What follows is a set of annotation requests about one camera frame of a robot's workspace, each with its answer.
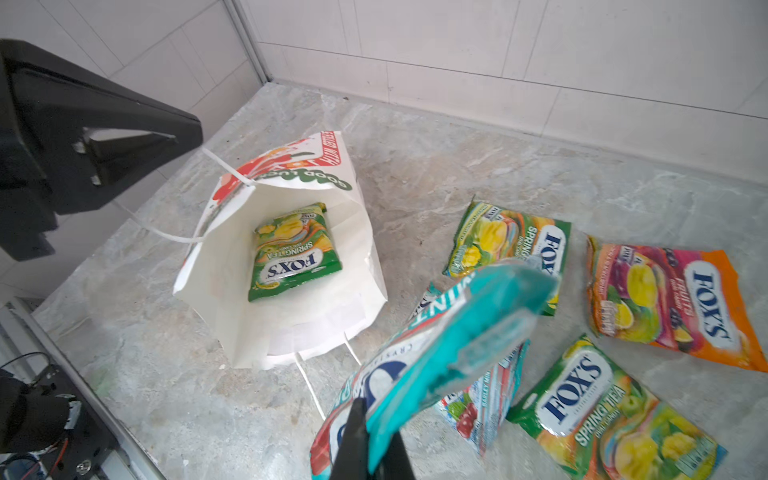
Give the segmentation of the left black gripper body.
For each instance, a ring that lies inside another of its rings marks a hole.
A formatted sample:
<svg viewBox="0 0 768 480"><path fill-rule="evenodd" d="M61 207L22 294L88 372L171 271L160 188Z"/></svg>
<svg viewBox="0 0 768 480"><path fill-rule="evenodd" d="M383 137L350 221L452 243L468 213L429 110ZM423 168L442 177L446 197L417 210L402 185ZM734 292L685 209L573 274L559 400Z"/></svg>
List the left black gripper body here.
<svg viewBox="0 0 768 480"><path fill-rule="evenodd" d="M16 39L1 42L1 248L54 254L61 216L101 209L203 143L199 119Z"/></svg>

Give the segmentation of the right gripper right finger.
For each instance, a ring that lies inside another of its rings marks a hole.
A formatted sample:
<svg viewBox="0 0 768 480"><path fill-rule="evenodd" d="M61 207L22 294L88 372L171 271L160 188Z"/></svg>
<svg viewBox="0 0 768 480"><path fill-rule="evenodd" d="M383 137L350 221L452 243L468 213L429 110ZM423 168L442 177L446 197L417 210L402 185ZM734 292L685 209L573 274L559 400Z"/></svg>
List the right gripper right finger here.
<svg viewBox="0 0 768 480"><path fill-rule="evenodd" d="M376 479L416 479L400 433L396 433L392 436L388 450L376 469Z"/></svg>

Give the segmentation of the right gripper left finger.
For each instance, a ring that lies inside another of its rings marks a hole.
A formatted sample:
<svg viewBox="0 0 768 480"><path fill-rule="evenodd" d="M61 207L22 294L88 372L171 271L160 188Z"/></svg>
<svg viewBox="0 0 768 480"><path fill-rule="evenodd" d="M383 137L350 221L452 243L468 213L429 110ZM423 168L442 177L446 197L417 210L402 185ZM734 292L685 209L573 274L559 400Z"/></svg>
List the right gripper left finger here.
<svg viewBox="0 0 768 480"><path fill-rule="evenodd" d="M351 405L330 480L366 480L368 472L368 440L366 399L356 398Z"/></svg>

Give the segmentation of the teal mint Fox's candy bag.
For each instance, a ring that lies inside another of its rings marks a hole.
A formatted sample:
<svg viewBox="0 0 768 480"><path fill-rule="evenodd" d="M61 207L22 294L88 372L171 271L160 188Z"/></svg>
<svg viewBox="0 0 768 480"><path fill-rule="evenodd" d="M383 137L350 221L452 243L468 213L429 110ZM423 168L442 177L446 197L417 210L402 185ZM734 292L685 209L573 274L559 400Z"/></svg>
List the teal mint Fox's candy bag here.
<svg viewBox="0 0 768 480"><path fill-rule="evenodd" d="M530 341L525 340L471 385L428 404L479 455L492 445L511 407L529 345Z"/></svg>

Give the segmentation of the white floral paper bag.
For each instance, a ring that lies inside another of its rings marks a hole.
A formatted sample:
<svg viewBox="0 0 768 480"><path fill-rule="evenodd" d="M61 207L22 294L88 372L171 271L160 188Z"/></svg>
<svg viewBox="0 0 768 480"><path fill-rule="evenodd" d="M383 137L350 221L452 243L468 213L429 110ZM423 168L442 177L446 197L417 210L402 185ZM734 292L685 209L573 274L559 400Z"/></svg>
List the white floral paper bag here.
<svg viewBox="0 0 768 480"><path fill-rule="evenodd" d="M322 202L342 270L248 301L254 231ZM358 177L338 131L272 149L218 179L173 285L236 368L268 370L325 354L369 327L386 286Z"/></svg>

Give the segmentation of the orange pink Fox's candy bag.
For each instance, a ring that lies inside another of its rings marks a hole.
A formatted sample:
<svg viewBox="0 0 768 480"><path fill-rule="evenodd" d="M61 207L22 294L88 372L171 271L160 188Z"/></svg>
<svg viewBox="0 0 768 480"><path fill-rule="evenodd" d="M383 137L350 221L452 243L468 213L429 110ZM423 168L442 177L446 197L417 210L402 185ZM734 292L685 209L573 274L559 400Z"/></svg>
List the orange pink Fox's candy bag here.
<svg viewBox="0 0 768 480"><path fill-rule="evenodd" d="M587 239L589 323L598 336L764 372L739 276L723 250Z"/></svg>

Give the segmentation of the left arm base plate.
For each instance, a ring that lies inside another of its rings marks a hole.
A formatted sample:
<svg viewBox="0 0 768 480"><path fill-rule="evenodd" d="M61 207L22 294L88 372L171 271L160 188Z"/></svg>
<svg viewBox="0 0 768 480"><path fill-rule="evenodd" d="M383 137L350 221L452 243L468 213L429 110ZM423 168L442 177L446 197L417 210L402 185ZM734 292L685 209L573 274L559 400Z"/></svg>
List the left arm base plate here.
<svg viewBox="0 0 768 480"><path fill-rule="evenodd" d="M102 479L117 449L115 435L48 354L1 363L3 479Z"/></svg>

